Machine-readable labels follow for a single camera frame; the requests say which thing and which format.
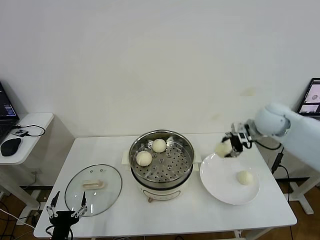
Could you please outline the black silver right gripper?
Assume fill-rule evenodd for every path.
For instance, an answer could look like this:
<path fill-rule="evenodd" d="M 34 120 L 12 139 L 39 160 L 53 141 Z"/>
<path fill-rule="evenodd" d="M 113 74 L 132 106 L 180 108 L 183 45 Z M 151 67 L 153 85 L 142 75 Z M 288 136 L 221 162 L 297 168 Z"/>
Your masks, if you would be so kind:
<path fill-rule="evenodd" d="M 234 122 L 231 124 L 231 134 L 226 134 L 221 143 L 230 141 L 225 158 L 236 158 L 243 152 L 243 147 L 251 149 L 253 145 L 253 135 L 255 133 L 255 124 L 253 121 Z"/>

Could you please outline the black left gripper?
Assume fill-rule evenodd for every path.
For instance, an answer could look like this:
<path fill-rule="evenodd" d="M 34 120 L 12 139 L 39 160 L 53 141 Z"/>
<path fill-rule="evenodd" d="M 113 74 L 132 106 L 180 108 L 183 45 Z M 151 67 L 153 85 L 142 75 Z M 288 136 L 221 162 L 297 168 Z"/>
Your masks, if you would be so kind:
<path fill-rule="evenodd" d="M 60 191 L 52 198 L 50 205 L 46 207 L 49 214 L 49 222 L 53 228 L 52 240 L 73 240 L 74 234 L 71 227 L 78 223 L 78 217 L 82 217 L 87 211 L 86 192 L 83 192 L 81 206 L 77 211 L 56 211 Z"/>

